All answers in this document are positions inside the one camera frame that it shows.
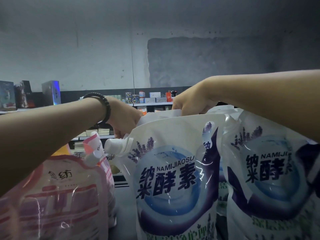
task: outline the white detergent bag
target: white detergent bag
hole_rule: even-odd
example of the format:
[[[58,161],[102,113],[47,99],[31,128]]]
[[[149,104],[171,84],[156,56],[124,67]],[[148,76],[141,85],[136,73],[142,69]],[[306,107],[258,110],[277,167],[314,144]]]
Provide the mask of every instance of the white detergent bag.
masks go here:
[[[233,108],[232,105],[221,105],[221,106],[215,106],[212,109],[210,109],[207,114],[225,114],[229,115],[235,120],[238,119],[239,115],[242,113],[243,109],[240,108]],[[203,144],[208,145],[208,136],[207,129],[204,128],[202,132],[202,138],[203,138]],[[226,181],[225,174],[227,172],[223,171],[222,168],[222,156],[220,155],[220,166],[219,166],[219,191],[218,191],[218,204],[217,204],[217,213],[221,216],[227,216],[227,200],[228,200],[228,185]]]
[[[202,114],[160,119],[124,139],[106,141],[137,204],[139,240],[215,239],[219,162],[217,138],[225,116]],[[202,131],[210,124],[210,145]]]
[[[221,147],[229,240],[320,239],[318,144],[244,111]]]

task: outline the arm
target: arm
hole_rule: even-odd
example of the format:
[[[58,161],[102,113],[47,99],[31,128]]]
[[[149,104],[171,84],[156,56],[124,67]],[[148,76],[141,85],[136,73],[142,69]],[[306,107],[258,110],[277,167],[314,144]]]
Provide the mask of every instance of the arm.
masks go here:
[[[141,113],[115,98],[108,97],[108,101],[111,106],[108,123],[130,133]],[[0,196],[105,115],[106,108],[96,98],[1,115]]]
[[[202,90],[320,142],[320,70],[209,77]]]

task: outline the lavender illustration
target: lavender illustration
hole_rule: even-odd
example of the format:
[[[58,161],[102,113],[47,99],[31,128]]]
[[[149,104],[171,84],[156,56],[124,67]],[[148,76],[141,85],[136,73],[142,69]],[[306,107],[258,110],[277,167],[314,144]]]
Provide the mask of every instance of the lavender illustration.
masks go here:
[[[203,128],[202,133],[205,133],[205,132],[209,131],[210,129],[212,129],[212,124],[211,124],[211,122],[208,122],[208,124]]]
[[[246,133],[246,129],[243,127],[242,133],[234,136],[234,143],[231,142],[231,145],[237,148],[240,151],[240,147],[243,147],[246,142],[254,140],[262,135],[262,127],[258,126],[251,134]]]
[[[152,137],[148,139],[148,142],[145,144],[140,144],[140,142],[137,141],[137,147],[135,149],[132,149],[132,153],[130,152],[128,155],[128,158],[135,163],[138,163],[138,159],[141,159],[147,152],[151,151],[153,149],[154,140]]]

